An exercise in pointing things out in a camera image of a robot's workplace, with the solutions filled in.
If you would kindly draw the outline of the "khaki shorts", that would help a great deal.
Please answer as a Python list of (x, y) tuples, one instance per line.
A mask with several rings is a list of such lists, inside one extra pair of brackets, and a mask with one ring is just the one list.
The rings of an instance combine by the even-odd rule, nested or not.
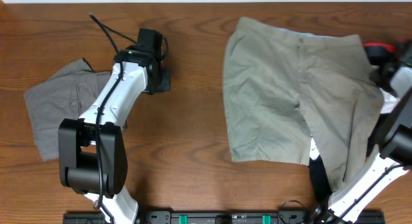
[(331, 190), (364, 165), (384, 103), (359, 35), (330, 37), (242, 17), (228, 40), (223, 101), (232, 160), (308, 165), (315, 144)]

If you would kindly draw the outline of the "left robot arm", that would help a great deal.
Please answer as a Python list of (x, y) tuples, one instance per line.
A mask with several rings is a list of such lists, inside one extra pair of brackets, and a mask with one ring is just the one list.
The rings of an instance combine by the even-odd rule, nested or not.
[(170, 71), (162, 68), (168, 50), (160, 32), (140, 29), (137, 40), (115, 55), (112, 74), (96, 101), (77, 119), (61, 122), (60, 181), (98, 209), (65, 214), (63, 223), (139, 223), (138, 203), (125, 186), (122, 132), (139, 95), (170, 90)]

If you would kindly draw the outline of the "black garment with red band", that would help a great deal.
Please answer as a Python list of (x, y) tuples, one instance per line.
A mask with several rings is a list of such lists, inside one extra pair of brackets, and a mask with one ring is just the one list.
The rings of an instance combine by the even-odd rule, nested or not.
[[(392, 77), (385, 79), (382, 72), (385, 63), (389, 61), (397, 49), (395, 45), (396, 44), (385, 44), (381, 42), (368, 42), (364, 45), (368, 60), (370, 64), (375, 67), (371, 74), (371, 80), (380, 88), (384, 95), (384, 105), (381, 109), (377, 125), (383, 123), (401, 99), (400, 93), (396, 92), (391, 86)], [(315, 199), (318, 202), (322, 202), (332, 193), (332, 190), (328, 183), (323, 159), (315, 147), (314, 140), (311, 140), (310, 163), (308, 168), (310, 171), (310, 181), (314, 188)]]

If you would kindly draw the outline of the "white shirt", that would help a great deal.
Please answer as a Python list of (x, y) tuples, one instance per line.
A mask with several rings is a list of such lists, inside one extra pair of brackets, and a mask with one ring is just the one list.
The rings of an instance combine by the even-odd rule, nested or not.
[(310, 128), (311, 161), (362, 163), (379, 116), (399, 99), (372, 83), (365, 68), (311, 67), (302, 85), (304, 117)]

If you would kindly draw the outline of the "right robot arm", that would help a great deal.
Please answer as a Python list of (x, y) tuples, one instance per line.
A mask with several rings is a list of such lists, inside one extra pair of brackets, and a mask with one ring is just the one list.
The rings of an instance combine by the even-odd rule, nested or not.
[(395, 45), (369, 42), (364, 48), (377, 67), (372, 81), (398, 102), (377, 126), (366, 165), (347, 186), (307, 212), (303, 223), (384, 223), (383, 213), (365, 207), (411, 171), (411, 40)]

